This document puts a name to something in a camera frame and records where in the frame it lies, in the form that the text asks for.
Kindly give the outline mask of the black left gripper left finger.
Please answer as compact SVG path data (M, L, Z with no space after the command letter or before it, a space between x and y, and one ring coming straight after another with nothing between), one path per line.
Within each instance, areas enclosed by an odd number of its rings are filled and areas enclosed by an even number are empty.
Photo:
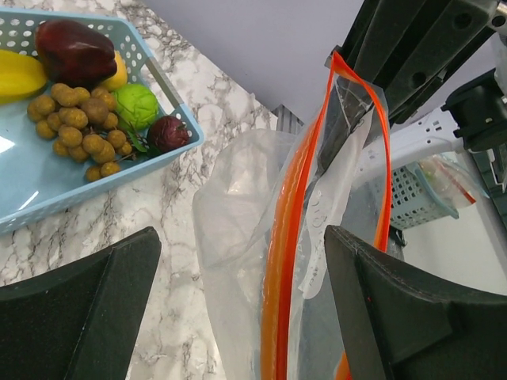
M3 379L124 379L162 245L135 234L1 288Z

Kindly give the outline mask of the brown nugget cluster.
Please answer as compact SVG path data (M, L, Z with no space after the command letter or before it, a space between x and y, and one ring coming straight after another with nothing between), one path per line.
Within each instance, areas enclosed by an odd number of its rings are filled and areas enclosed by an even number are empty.
M120 130L116 98L104 86L88 90L56 83L50 93L29 102L27 116L40 138L52 141L59 157L91 163L85 179L98 181L120 171L135 158L131 140Z

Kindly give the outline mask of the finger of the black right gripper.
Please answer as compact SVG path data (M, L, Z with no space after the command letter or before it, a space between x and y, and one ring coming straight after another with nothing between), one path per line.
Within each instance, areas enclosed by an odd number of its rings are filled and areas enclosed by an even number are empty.
M420 42L419 1L366 1L341 48L366 81L390 85Z
M386 62L375 77L392 123L407 121L448 78L449 64L486 28L496 1L384 1Z

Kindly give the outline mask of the green wrinkled ball fruit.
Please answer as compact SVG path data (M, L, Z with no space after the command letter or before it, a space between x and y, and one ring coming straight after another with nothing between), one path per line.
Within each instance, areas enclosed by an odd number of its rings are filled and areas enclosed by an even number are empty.
M124 131L143 131L158 116L158 100L146 86L127 84L112 92L116 99L115 113L119 128Z

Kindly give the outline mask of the yellow starfruit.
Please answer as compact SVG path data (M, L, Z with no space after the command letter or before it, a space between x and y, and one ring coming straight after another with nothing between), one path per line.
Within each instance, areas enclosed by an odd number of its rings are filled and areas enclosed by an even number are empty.
M41 63L27 55L1 50L1 104L22 101L48 82Z

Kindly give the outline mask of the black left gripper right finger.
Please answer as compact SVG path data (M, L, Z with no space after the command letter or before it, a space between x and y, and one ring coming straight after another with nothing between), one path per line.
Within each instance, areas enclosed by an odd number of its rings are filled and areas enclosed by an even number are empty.
M354 379L504 379L506 297L441 279L340 226L325 252Z

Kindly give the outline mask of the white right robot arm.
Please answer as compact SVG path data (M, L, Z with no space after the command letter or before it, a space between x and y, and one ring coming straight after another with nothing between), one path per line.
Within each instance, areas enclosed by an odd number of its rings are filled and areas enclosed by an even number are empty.
M487 41L496 67L417 110ZM506 141L506 4L503 1L366 1L345 42L345 61L387 99L391 155L372 142L355 186L434 154L493 149Z

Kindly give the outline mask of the dark red plum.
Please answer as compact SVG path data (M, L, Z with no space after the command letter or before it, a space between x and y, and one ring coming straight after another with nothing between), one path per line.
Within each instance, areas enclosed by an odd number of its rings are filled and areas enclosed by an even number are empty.
M189 142L189 131L184 121L176 116L163 116L147 132L150 148L161 154L179 149Z

